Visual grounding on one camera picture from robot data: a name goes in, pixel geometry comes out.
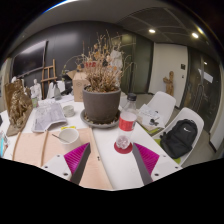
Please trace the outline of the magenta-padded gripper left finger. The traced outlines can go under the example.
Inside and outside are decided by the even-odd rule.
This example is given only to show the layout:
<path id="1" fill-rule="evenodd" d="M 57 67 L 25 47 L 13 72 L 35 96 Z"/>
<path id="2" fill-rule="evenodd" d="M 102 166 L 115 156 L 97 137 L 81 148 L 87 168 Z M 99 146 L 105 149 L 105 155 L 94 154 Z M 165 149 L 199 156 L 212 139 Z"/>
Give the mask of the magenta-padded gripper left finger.
<path id="1" fill-rule="evenodd" d="M 42 169 L 72 183 L 79 184 L 91 153 L 90 144 L 81 145 L 65 155 L 57 154 Z"/>

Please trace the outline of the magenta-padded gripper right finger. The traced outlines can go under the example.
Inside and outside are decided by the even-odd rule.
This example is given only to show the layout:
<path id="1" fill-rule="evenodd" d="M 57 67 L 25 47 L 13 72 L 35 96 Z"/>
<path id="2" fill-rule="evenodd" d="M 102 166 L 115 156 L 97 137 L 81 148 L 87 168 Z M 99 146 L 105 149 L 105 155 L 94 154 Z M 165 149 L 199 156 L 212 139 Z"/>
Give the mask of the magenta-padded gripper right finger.
<path id="1" fill-rule="evenodd" d="M 135 159 L 134 182 L 136 185 L 147 185 L 182 169 L 166 154 L 157 154 L 152 150 L 134 143 L 132 149 Z"/>

